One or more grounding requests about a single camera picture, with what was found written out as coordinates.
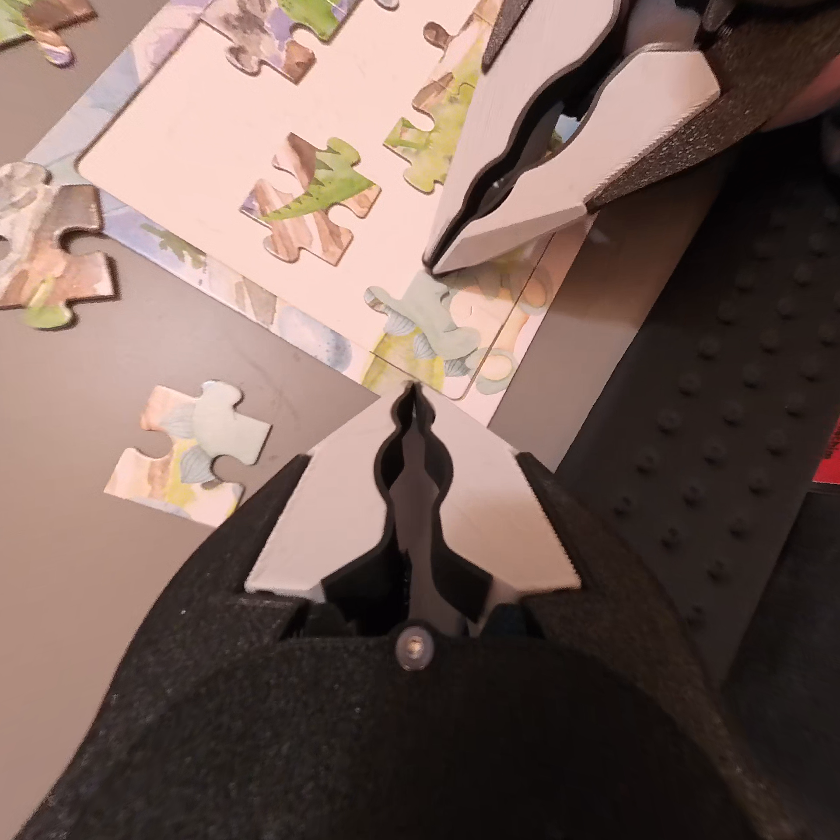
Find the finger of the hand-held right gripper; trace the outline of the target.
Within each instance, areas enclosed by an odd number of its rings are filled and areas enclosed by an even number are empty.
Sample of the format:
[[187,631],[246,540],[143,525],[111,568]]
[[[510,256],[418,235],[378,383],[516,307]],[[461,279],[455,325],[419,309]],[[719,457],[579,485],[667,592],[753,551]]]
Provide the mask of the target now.
[[561,150],[520,174],[499,207],[467,223],[428,268],[476,266],[568,227],[631,165],[720,96],[697,49],[640,49],[608,78]]
[[475,266],[576,222],[547,158],[563,109],[578,107],[619,56],[623,2],[504,2],[450,163],[425,266]]

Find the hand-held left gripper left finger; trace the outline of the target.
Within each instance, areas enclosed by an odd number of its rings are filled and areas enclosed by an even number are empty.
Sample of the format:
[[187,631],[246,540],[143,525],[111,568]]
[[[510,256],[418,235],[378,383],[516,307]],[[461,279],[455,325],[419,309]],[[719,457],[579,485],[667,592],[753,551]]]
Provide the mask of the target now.
[[387,393],[308,452],[245,581],[249,594],[312,602],[401,601],[405,563],[390,488],[403,471],[415,386]]

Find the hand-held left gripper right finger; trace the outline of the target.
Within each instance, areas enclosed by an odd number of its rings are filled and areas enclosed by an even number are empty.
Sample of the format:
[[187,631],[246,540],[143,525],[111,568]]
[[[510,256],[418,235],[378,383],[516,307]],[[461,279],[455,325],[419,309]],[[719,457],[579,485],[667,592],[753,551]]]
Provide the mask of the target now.
[[574,568],[520,453],[453,402],[417,386],[417,423],[433,505],[437,592],[477,637],[500,605],[578,591]]

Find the group of assembled puzzle pieces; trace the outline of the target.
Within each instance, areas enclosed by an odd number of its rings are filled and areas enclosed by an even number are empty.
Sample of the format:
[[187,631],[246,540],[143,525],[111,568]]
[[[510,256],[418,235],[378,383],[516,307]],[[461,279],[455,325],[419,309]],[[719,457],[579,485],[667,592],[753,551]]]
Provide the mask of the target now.
[[428,22],[423,27],[426,42],[440,49],[442,55],[414,95],[412,106],[431,119],[432,129],[437,127],[437,116],[449,99],[457,97],[463,87],[475,88],[491,30],[491,22],[476,13],[469,16],[455,35],[437,22]]

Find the green grass puzzle piece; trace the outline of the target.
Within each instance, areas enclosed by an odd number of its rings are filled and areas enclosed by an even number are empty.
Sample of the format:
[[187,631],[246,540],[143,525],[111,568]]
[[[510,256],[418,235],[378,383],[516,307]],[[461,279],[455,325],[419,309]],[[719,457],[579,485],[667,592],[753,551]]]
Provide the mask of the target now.
[[415,95],[413,107],[432,120],[432,129],[401,118],[387,135],[384,146],[408,162],[403,176],[418,191],[430,194],[436,184],[445,184],[475,90],[468,82],[456,87],[430,82]]

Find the pale yellow teal puzzle piece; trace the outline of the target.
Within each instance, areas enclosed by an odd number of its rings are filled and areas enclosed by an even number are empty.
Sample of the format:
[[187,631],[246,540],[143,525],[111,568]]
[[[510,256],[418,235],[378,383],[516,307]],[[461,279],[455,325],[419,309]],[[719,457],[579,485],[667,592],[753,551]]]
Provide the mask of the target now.
[[244,488],[217,478],[215,460],[232,457],[254,465],[271,428],[240,414],[236,406],[242,399],[237,387],[222,381],[206,381],[199,396],[157,385],[140,426],[165,434],[171,447],[159,458],[125,449],[105,493],[210,528],[221,525],[236,510]]

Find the green and brown puzzle piece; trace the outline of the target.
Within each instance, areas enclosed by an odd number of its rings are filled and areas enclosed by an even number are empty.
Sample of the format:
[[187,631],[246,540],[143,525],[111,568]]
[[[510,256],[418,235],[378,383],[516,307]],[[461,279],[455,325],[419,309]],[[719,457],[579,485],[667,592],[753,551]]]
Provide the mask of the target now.
[[379,185],[357,171],[360,161],[359,152],[342,139],[329,138],[322,149],[289,133],[271,164],[296,178],[297,194],[258,179],[239,211],[268,230],[263,245],[277,259],[294,263],[305,250],[337,266],[353,233],[334,223],[329,212],[341,206],[365,218],[382,194]]

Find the dinosaur puzzle tray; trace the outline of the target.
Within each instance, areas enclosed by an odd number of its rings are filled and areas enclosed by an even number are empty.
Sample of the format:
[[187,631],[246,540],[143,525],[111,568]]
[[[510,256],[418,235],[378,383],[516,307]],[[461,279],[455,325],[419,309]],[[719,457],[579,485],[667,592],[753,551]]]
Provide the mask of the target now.
[[[432,129],[412,106],[442,55],[424,39],[425,24],[455,35],[476,13],[493,27],[501,2],[359,2],[328,43],[296,31],[316,56],[298,84],[267,66],[251,77],[231,65],[228,40],[201,21],[210,3],[164,5],[28,158],[58,183],[96,186],[104,232],[126,248],[371,391],[385,390],[410,376],[385,364],[383,384],[363,383],[385,325],[364,291],[400,298],[425,272],[444,185],[430,194],[412,187],[403,176],[410,164],[384,141],[401,118]],[[296,178],[271,164],[289,133],[322,149],[329,138],[348,142],[360,154],[357,171],[381,187],[365,218],[342,206],[329,212],[353,233],[337,266],[305,250],[297,262],[277,259],[263,245],[268,230],[239,211],[261,178],[298,193]],[[494,346],[512,350],[518,367],[587,233],[573,227],[474,268],[524,281]],[[442,393],[487,425],[509,384],[486,395],[470,383],[454,398],[463,383],[447,379]]]

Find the brown grey puzzle piece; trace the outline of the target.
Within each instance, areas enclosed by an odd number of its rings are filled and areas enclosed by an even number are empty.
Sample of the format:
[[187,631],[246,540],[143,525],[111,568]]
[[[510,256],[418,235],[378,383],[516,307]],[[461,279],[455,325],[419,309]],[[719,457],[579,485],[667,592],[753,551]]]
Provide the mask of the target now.
[[4,164],[1,236],[8,252],[1,263],[1,308],[19,308],[26,325],[51,331],[75,321],[71,303],[113,298],[109,258],[65,247],[68,234],[99,233],[102,224],[94,185],[55,184],[37,163]]

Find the small green brown puzzle piece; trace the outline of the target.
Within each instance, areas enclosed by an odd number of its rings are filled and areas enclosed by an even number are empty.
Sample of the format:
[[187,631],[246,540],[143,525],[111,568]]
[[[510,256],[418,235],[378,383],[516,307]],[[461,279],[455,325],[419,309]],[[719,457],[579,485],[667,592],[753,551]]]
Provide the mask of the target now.
[[60,30],[96,15],[88,1],[2,1],[1,49],[33,40],[53,66],[70,67],[75,56]]

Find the grey desk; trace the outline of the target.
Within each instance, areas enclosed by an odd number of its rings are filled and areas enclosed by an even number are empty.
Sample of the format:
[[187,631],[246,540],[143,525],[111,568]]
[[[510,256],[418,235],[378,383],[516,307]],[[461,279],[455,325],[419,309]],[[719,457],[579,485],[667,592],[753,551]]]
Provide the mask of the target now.
[[120,454],[167,451],[140,430],[154,385],[235,384],[272,425],[255,467],[218,471],[253,494],[374,395],[105,237],[119,298],[38,331],[2,311],[2,838],[13,837],[87,732],[123,651],[207,528],[103,492]]

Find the person's right hand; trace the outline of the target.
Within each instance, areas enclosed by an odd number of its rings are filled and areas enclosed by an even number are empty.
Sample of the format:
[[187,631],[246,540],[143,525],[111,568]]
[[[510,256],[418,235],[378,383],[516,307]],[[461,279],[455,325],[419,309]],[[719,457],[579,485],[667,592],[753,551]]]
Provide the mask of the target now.
[[769,132],[802,123],[833,108],[839,102],[839,56],[829,61],[822,71],[784,108],[762,126]]

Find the black dimpled surface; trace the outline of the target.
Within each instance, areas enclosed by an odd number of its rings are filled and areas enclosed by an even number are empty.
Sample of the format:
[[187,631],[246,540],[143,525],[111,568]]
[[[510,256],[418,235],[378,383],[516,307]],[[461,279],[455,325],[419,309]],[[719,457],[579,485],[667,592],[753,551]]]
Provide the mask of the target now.
[[664,586],[762,774],[838,838],[838,161],[753,135],[558,467]]

